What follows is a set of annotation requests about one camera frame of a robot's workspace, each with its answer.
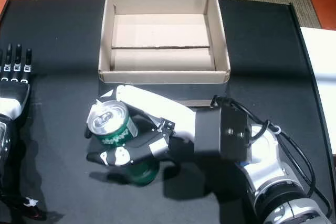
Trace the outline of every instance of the open cardboard box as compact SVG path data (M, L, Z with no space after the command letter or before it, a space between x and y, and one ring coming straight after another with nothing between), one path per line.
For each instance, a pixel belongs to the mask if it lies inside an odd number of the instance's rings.
M218 0L105 1L99 53L103 82L223 84L229 74Z

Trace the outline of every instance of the can lid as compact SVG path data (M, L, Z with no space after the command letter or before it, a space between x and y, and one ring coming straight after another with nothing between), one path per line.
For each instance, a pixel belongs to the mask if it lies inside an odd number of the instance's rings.
M125 123L128 116L126 106L118 101L97 103L90 111L88 128L95 135L111 134Z

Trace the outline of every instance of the green can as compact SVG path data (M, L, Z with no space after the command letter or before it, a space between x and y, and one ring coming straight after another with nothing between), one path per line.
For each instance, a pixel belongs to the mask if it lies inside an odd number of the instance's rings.
M108 149L122 146L139 132L125 104L113 100L96 104L90 111L88 128ZM152 159L128 166L125 173L131 183L144 186L155 179L159 166L159 162Z

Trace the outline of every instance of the black table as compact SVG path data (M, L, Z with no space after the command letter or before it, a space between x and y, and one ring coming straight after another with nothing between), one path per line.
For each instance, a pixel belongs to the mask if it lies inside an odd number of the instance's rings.
M40 199L49 212L45 223L254 223L239 196L243 177L230 164L216 167L222 192L203 196L205 178L194 164L184 164L178 176L164 180L172 171L165 163L152 184L139 188L107 179L106 168L85 160L97 142L83 133L100 87L103 5L104 0L13 0L8 5L0 47L9 42L32 47L35 73L21 130L23 195ZM220 6L232 67L228 94L294 138L334 209L330 144L290 6L238 0L220 0ZM0 218L10 220L3 204ZM33 222L15 217L14 223Z

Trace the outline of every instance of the robotic arm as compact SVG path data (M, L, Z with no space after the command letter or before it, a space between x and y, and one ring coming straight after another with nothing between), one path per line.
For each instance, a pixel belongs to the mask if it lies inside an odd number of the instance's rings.
M169 151L169 140L179 137L194 144L195 155L217 155L237 163L248 181L253 209L264 224L330 223L310 199L292 169L281 162L276 131L269 123L251 124L248 114L229 105L196 112L160 95L133 87L118 86L101 97L136 109L153 122L144 137L148 143L127 144L102 153L89 153L87 160L107 166L127 166Z
M21 66L22 48L18 44L14 66L12 64L12 44L8 45L5 64L2 70L3 52L0 49L0 200L11 210L32 219L42 220L45 217L36 207L37 200L22 197L13 186L13 150L17 144L15 120L21 115L29 94L29 75L32 65L32 53L28 48L26 61Z

